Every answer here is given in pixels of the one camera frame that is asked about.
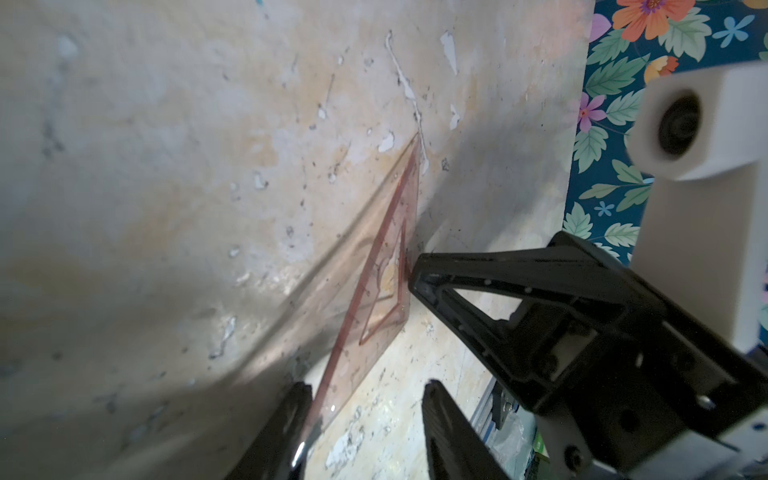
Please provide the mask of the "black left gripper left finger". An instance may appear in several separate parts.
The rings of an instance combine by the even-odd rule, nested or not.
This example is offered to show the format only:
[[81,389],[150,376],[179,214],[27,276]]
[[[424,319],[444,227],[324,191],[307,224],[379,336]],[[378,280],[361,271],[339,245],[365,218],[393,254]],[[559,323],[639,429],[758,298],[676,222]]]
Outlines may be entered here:
[[296,382],[225,479],[303,479],[307,443],[301,439],[312,387]]

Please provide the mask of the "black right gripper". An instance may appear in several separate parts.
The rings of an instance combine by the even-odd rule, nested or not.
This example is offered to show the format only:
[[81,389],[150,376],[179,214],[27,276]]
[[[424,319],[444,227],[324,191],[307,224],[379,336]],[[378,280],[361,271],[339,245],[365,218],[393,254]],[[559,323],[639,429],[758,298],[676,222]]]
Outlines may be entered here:
[[[766,347],[735,350],[676,311],[600,330],[589,318],[666,307],[596,245],[559,232],[538,249],[424,253],[409,290],[535,414],[558,477],[766,477]],[[494,319],[465,290],[520,304]]]

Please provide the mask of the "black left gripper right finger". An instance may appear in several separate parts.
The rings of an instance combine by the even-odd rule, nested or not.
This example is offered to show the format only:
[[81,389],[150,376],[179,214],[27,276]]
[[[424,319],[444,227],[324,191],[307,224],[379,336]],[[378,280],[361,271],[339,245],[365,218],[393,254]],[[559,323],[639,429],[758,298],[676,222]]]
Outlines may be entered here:
[[438,380],[425,385],[422,416],[430,479],[508,479]]

